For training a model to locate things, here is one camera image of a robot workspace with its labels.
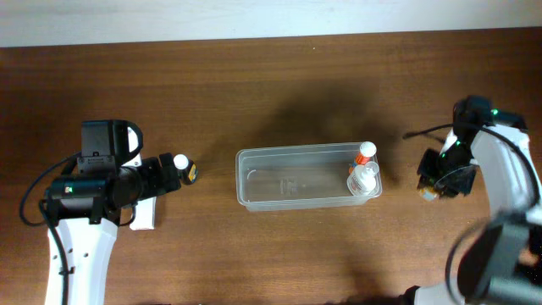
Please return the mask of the orange tube white cap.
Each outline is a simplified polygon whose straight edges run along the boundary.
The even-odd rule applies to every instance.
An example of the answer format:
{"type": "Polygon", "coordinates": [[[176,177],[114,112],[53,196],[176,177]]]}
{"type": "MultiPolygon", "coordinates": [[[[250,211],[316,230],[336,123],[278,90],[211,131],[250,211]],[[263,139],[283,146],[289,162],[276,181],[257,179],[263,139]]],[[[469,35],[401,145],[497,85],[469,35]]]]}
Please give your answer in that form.
{"type": "Polygon", "coordinates": [[[351,174],[358,165],[365,165],[366,163],[368,163],[371,158],[376,154],[376,152],[377,147],[374,143],[372,143],[371,141],[362,142],[359,146],[358,153],[354,158],[353,163],[350,165],[349,173],[351,174]]]}

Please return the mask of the white plastic bottle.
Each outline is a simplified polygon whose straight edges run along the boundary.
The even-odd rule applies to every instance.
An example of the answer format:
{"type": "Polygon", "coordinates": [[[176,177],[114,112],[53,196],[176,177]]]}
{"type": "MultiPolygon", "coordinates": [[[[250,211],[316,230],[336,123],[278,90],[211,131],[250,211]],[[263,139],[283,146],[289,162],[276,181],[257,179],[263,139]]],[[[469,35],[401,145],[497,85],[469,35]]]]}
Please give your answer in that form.
{"type": "Polygon", "coordinates": [[[376,188],[376,176],[378,173],[379,165],[374,161],[359,164],[347,178],[347,188],[356,197],[369,195],[376,188]]]}

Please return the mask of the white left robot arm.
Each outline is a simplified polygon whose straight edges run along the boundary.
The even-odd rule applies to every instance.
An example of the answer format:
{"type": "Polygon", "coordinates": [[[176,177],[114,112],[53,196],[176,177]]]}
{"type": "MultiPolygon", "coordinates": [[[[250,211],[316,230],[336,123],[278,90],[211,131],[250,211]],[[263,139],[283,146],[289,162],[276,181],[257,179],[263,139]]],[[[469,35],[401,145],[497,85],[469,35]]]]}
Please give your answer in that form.
{"type": "Polygon", "coordinates": [[[119,228],[151,230],[157,199],[181,188],[174,157],[143,158],[143,133],[127,120],[81,125],[81,150],[38,203],[47,226],[47,304],[102,304],[119,228]]]}

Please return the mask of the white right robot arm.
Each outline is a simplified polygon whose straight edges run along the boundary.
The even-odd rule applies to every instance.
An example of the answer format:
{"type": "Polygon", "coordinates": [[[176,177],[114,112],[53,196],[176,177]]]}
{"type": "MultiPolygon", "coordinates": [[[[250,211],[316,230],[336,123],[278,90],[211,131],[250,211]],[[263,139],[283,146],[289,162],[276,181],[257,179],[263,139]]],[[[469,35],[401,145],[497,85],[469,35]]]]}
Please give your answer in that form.
{"type": "Polygon", "coordinates": [[[403,295],[405,304],[539,304],[541,183],[519,114],[468,96],[453,108],[440,150],[428,149],[418,166],[418,190],[428,200],[468,195],[482,174],[490,215],[466,229],[449,251],[445,280],[403,295]]]}

